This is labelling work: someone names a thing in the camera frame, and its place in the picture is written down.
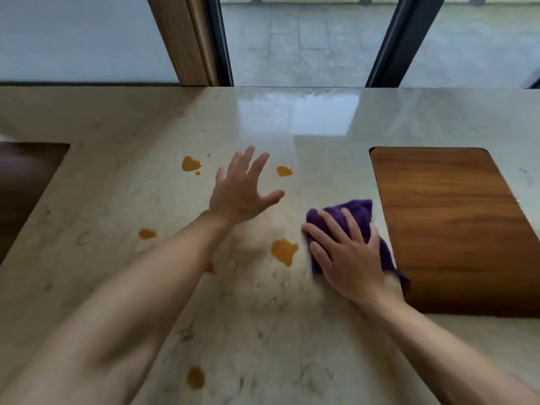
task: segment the glass pane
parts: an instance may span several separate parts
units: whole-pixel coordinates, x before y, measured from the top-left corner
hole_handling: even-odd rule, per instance
[[[274,1],[221,0],[235,86],[365,86],[397,0]]]
[[[539,5],[443,5],[401,87],[522,87],[540,67]]]

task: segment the orange stain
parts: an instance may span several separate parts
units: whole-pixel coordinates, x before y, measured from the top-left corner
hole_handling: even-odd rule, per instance
[[[200,367],[191,367],[186,377],[186,383],[193,390],[199,390],[204,386],[204,371]]]
[[[158,235],[152,229],[141,229],[141,230],[139,230],[139,238],[141,240],[153,239],[154,237],[158,237]]]
[[[276,170],[280,176],[291,176],[293,174],[293,171],[288,166],[279,165]]]
[[[186,172],[197,170],[201,167],[201,163],[198,160],[193,159],[191,156],[186,156],[182,161],[182,169]]]
[[[204,269],[205,272],[207,273],[210,273],[210,274],[215,274],[214,272],[214,264],[212,262],[208,263],[208,265],[206,265],[206,268]]]
[[[298,243],[289,243],[284,238],[274,241],[270,249],[270,253],[287,267],[293,265],[293,256],[297,251]]]

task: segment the wooden cutting board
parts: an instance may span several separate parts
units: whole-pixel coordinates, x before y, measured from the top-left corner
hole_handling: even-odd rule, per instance
[[[0,142],[0,264],[69,147],[67,143]]]
[[[409,304],[540,316],[540,242],[485,149],[378,147],[371,157]]]

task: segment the finger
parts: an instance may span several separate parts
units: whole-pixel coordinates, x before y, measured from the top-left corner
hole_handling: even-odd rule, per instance
[[[372,223],[369,224],[369,228],[371,230],[371,236],[368,241],[368,246],[375,251],[379,251],[379,245],[381,243],[381,238],[379,237],[379,231]]]
[[[346,243],[350,240],[347,234],[345,234],[341,226],[338,224],[338,222],[334,220],[334,217],[332,217],[330,213],[324,211],[323,209],[317,210],[317,213],[319,213],[319,216],[323,218],[326,225],[330,229],[330,232],[334,235],[334,238],[338,242]]]
[[[217,184],[217,183],[223,182],[224,175],[225,175],[225,169],[220,167],[218,169],[218,173],[215,175],[215,183]]]
[[[262,205],[262,210],[266,210],[270,206],[277,204],[283,196],[285,196],[285,191],[281,189],[274,190],[272,193],[269,193],[266,196],[261,196],[260,202]]]
[[[317,260],[317,263],[319,263],[324,273],[334,268],[334,264],[328,256],[328,253],[319,243],[312,241],[309,244],[309,251],[311,251],[311,254],[313,254],[313,257]]]
[[[302,224],[302,230],[307,231],[318,243],[320,243],[325,249],[332,252],[332,249],[337,245],[337,243],[332,240],[332,238],[326,234],[324,231],[320,230],[316,225],[311,223]]]
[[[257,159],[253,161],[253,164],[251,165],[251,169],[248,172],[248,175],[252,177],[253,179],[259,179],[259,176],[262,172],[262,169],[266,165],[266,161],[270,157],[270,154],[268,152],[263,153],[260,155]]]
[[[248,146],[240,160],[238,161],[238,173],[246,173],[247,168],[249,168],[249,164],[251,163],[251,158],[253,157],[253,152],[255,152],[254,146]]]
[[[236,169],[238,167],[238,162],[240,161],[241,156],[242,156],[242,152],[240,151],[234,154],[233,160],[231,160],[231,163],[229,164],[229,169],[227,169],[227,176],[236,172]]]
[[[356,223],[356,220],[354,220],[354,217],[351,214],[350,210],[344,207],[343,209],[341,209],[341,214],[343,215],[343,217],[345,217],[345,221],[349,226],[350,238],[358,243],[364,243],[360,227],[358,227],[358,223]]]

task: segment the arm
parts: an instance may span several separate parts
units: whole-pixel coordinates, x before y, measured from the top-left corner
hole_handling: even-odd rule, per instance
[[[371,238],[364,244],[351,213],[346,209],[342,213],[351,238],[332,216],[319,211],[337,241],[304,224],[302,229],[318,242],[310,244],[310,251],[328,282],[389,334],[441,403],[540,404],[530,387],[389,292],[384,286],[377,229],[371,226]]]
[[[284,196],[257,191],[267,153],[254,148],[218,170],[210,207],[178,234],[101,286],[37,351],[1,404],[128,403],[230,230]]]

